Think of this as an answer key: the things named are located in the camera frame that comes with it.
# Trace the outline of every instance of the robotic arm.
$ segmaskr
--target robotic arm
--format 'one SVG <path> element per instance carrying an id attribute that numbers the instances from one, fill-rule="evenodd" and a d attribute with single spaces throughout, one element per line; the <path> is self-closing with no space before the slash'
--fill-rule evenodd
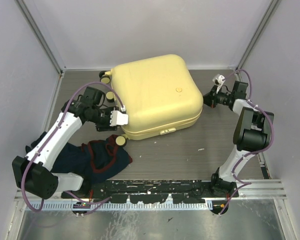
<path id="1" fill-rule="evenodd" d="M 236 189 L 237 179 L 235 176 L 238 176 L 245 164 L 255 156 L 255 154 L 249 153 L 261 151 L 269 145 L 271 127 L 266 117 L 247 103 L 248 84 L 235 81 L 231 92 L 222 92 L 224 79 L 221 75 L 217 75 L 213 79 L 216 85 L 203 96 L 203 102 L 211 108 L 215 108 L 218 104 L 228 106 L 231 111 L 239 115 L 233 134 L 233 150 L 225 163 L 211 176 L 213 190 L 231 194 Z M 265 113 L 273 122 L 274 114 L 272 112 Z"/>
<path id="2" fill-rule="evenodd" d="M 95 123 L 97 131 L 115 131 L 117 125 L 128 124 L 128 115 L 117 107 L 99 106 L 105 94 L 95 88 L 87 87 L 83 95 L 73 100 L 68 111 L 64 111 L 68 102 L 62 108 L 58 119 L 40 141 L 25 157 L 17 156 L 12 162 L 16 185 L 21 188 L 22 177 L 29 160 L 33 159 L 25 180 L 25 190 L 42 199 L 49 199 L 55 192 L 77 191 L 81 188 L 83 178 L 74 173 L 51 173 L 57 156 L 69 141 L 70 137 L 85 122 Z"/>

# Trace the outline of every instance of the wooden floor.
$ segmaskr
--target wooden floor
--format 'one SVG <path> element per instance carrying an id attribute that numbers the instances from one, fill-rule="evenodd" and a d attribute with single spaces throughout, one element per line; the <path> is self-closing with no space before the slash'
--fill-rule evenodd
<path id="1" fill-rule="evenodd" d="M 193 80 L 206 94 L 213 86 L 216 74 L 227 76 L 230 70 L 192 70 Z M 98 71 L 67 71 L 62 80 L 52 115 L 53 124 L 63 104 L 83 84 L 98 81 Z M 226 85 L 232 89 L 234 79 Z M 204 105 L 203 112 L 195 125 L 167 135 L 140 141 L 129 140 L 125 150 L 133 163 L 114 179 L 139 180 L 208 180 L 228 158 L 233 149 L 233 133 L 238 116 L 227 106 L 218 105 L 211 109 Z M 70 139 L 70 143 L 80 146 L 91 140 L 104 140 L 116 132 L 97 132 L 93 123 L 85 123 Z M 252 158 L 239 177 L 242 179 L 262 179 L 258 159 Z"/>

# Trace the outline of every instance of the white wall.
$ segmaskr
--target white wall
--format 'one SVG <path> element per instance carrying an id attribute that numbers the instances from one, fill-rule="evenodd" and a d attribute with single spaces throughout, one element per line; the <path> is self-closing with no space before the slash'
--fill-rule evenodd
<path id="1" fill-rule="evenodd" d="M 252 100 L 274 112 L 267 164 L 282 179 L 300 231 L 300 0 L 282 0 L 244 68 L 252 77 Z"/>
<path id="2" fill-rule="evenodd" d="M 0 240 L 8 230 L 15 156 L 43 131 L 58 73 L 13 0 L 0 0 Z"/>
<path id="3" fill-rule="evenodd" d="M 68 69 L 169 53 L 190 69 L 237 66 L 271 0 L 25 0 Z"/>

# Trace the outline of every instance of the suitcase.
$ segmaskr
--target suitcase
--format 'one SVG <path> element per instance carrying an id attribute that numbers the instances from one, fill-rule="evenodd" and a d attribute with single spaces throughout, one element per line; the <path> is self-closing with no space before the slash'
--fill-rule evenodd
<path id="1" fill-rule="evenodd" d="M 195 124 L 203 96 L 185 61 L 169 54 L 118 65 L 105 73 L 129 116 L 125 137 L 142 140 Z"/>

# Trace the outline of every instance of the blue fabric with red trim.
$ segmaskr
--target blue fabric with red trim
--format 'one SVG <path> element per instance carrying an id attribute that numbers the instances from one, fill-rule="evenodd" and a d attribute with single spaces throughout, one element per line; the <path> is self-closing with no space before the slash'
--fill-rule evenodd
<path id="1" fill-rule="evenodd" d="M 34 148 L 40 138 L 31 144 Z M 111 135 L 106 140 L 90 141 L 80 147 L 67 143 L 56 158 L 52 173 L 75 173 L 88 178 L 92 184 L 102 183 L 125 169 L 132 158 L 116 144 L 117 135 Z"/>

